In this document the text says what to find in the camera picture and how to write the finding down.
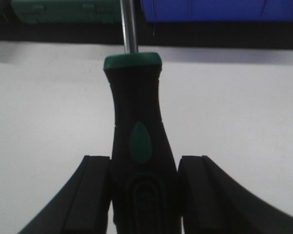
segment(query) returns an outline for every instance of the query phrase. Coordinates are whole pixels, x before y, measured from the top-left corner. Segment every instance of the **blue bin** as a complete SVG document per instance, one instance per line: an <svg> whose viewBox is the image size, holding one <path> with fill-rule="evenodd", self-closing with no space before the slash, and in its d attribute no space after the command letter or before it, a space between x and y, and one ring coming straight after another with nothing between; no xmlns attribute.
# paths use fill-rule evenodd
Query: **blue bin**
<svg viewBox="0 0 293 234"><path fill-rule="evenodd" d="M147 21L293 21L293 0L141 0Z"/></svg>

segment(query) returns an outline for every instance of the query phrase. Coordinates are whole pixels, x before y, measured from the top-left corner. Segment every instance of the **white surface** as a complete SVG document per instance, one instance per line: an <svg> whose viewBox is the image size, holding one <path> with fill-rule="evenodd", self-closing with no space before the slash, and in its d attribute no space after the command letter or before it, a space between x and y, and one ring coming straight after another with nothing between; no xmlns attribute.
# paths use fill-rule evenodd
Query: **white surface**
<svg viewBox="0 0 293 234"><path fill-rule="evenodd" d="M164 63L160 105L176 163L208 155L293 215L293 52L141 50ZM0 42L0 234L29 222L83 155L111 154L114 111L102 66L122 52Z"/></svg>

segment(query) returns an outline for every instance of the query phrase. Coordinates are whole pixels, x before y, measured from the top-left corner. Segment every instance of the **metal shaft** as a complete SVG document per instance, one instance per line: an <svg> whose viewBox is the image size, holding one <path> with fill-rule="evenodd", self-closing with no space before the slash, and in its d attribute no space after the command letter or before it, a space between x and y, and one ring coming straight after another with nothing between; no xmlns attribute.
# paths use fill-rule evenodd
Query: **metal shaft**
<svg viewBox="0 0 293 234"><path fill-rule="evenodd" d="M134 0L120 0L122 11L125 53L137 53L137 35L135 24Z"/></svg>

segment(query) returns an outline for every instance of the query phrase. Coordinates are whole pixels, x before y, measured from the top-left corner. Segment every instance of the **black rubber grip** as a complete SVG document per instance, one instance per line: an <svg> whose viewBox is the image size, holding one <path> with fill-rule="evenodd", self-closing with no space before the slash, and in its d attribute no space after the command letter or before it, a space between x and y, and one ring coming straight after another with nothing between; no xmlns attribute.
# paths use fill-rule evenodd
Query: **black rubber grip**
<svg viewBox="0 0 293 234"><path fill-rule="evenodd" d="M181 232L178 176L158 101L161 69L105 69L115 105L110 168L118 234Z"/></svg>

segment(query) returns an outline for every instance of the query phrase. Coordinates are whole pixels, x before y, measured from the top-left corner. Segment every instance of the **screwdriver handle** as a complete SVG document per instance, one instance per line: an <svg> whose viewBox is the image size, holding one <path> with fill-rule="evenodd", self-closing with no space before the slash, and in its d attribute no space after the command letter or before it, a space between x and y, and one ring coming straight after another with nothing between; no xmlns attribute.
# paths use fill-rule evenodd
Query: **screwdriver handle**
<svg viewBox="0 0 293 234"><path fill-rule="evenodd" d="M158 101L157 53L107 57L115 105L110 164L118 234L179 234L178 176Z"/></svg>

